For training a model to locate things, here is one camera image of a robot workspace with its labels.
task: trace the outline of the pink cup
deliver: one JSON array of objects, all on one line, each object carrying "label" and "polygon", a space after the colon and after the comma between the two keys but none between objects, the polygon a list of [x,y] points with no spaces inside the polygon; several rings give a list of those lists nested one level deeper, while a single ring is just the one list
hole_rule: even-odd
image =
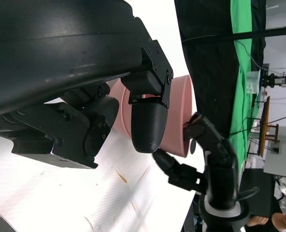
[{"label": "pink cup", "polygon": [[[192,114],[192,83],[189,75],[172,80],[170,108],[167,125],[160,148],[174,155],[186,157],[189,141],[183,141],[183,125],[190,120]],[[119,101],[119,111],[113,128],[131,138],[131,105],[129,90],[118,80],[111,88],[110,96]]]}]

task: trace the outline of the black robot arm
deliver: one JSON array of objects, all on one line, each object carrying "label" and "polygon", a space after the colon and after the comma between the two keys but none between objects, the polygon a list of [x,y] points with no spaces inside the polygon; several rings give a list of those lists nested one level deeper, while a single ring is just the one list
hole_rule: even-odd
[{"label": "black robot arm", "polygon": [[203,174],[179,164],[160,149],[153,153],[156,163],[169,176],[170,184],[201,193],[199,211],[207,223],[207,231],[239,232],[249,220],[249,207],[238,197],[238,161],[230,141],[199,113],[184,127],[184,140],[189,139],[197,141],[204,151]]},{"label": "black robot arm", "polygon": [[[13,153],[96,168],[119,109],[105,82],[117,78],[130,91],[134,147],[152,153],[165,130],[173,71],[128,3],[0,2],[0,136],[14,142]],[[64,102],[44,104],[58,97]]]}]

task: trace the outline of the white table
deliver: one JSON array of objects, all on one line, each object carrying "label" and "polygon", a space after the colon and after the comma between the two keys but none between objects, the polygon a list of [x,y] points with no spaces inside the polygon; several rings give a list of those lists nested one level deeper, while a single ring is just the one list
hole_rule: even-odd
[{"label": "white table", "polygon": [[[174,76],[188,74],[174,1],[129,3],[158,39]],[[95,170],[44,164],[12,154],[12,146],[0,138],[0,214],[18,232],[178,232],[194,196],[169,185],[152,156],[136,152],[115,131],[96,156]],[[178,160],[203,172],[199,146]]]}]

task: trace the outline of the black pole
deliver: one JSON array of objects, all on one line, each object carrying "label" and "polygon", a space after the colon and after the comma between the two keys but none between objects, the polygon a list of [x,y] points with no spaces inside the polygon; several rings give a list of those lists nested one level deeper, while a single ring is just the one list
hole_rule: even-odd
[{"label": "black pole", "polygon": [[185,43],[194,43],[194,44],[208,44],[208,43],[218,43],[218,42],[227,42],[234,40],[245,40],[252,38],[262,38],[262,37],[272,37],[272,36],[281,36],[286,35],[286,27],[268,29],[264,31],[251,31],[235,34],[222,34],[222,35],[210,35],[202,36],[196,38],[185,39],[182,41]]}]

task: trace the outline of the metal bracket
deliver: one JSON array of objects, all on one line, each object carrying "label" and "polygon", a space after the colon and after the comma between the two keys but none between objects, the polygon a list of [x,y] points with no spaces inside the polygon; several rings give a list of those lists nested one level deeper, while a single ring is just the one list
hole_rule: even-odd
[{"label": "metal bracket", "polygon": [[59,167],[96,168],[94,156],[110,133],[103,115],[87,118],[66,103],[39,104],[10,113],[26,129],[0,132],[12,152]]}]

